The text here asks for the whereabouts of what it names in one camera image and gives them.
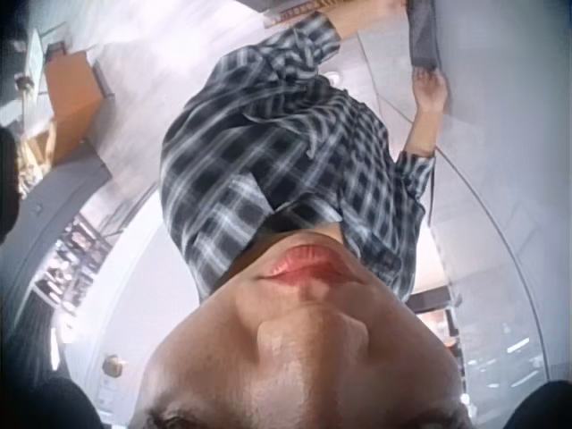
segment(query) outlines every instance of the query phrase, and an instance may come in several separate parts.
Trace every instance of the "light fixture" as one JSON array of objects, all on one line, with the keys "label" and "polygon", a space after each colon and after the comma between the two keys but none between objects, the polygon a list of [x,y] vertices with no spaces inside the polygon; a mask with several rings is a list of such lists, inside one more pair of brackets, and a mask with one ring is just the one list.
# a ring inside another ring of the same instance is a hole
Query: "light fixture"
[{"label": "light fixture", "polygon": [[468,396],[468,393],[463,393],[461,395],[461,403],[464,405],[468,405],[471,403],[471,398]]},{"label": "light fixture", "polygon": [[57,286],[55,286],[52,281],[48,280],[48,281],[47,281],[47,285],[48,285],[55,293],[57,293],[58,295],[62,295],[62,294],[63,294],[63,291],[62,291],[60,288],[58,288]]},{"label": "light fixture", "polygon": [[52,362],[52,369],[55,371],[60,365],[60,350],[58,350],[57,347],[55,328],[52,328],[50,332],[50,360]]},{"label": "light fixture", "polygon": [[526,344],[528,344],[528,342],[530,342],[529,338],[524,338],[522,341],[519,341],[516,344],[513,344],[512,346],[510,346],[507,349],[507,353],[512,353],[513,351],[516,351],[518,349],[520,349],[521,347],[525,346]]},{"label": "light fixture", "polygon": [[55,301],[56,304],[60,304],[62,302],[62,300],[60,299],[60,297],[58,297],[57,295],[55,295],[53,292],[49,293],[49,297],[51,299],[53,299]]}]

